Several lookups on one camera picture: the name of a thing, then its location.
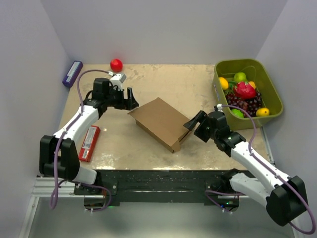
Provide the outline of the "brown cardboard box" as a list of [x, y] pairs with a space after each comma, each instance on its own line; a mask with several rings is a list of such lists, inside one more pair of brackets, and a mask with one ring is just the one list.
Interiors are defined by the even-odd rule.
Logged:
[[190, 119], [159, 97], [128, 114], [136, 125], [171, 153], [180, 151], [191, 134], [184, 126]]

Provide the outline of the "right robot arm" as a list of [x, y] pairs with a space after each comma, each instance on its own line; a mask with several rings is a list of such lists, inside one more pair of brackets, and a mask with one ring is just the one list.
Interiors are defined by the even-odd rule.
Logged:
[[290, 177], [280, 171], [255, 150], [238, 132], [232, 131], [222, 111], [206, 114], [199, 111], [184, 124], [202, 141], [212, 139], [217, 148], [242, 164], [254, 177], [241, 172], [224, 179], [220, 184], [223, 193], [242, 193], [265, 207], [271, 219], [285, 226], [308, 210], [305, 184], [298, 176]]

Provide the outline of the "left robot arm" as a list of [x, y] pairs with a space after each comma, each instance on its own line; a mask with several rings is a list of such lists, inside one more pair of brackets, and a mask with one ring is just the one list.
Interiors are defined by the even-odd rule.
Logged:
[[76, 144], [89, 127], [96, 123], [109, 107], [131, 111], [138, 107], [131, 87], [123, 89], [123, 81], [96, 78], [72, 119], [54, 135], [40, 140], [39, 170], [45, 176], [85, 183], [85, 189], [98, 194], [103, 188], [97, 172], [80, 165]]

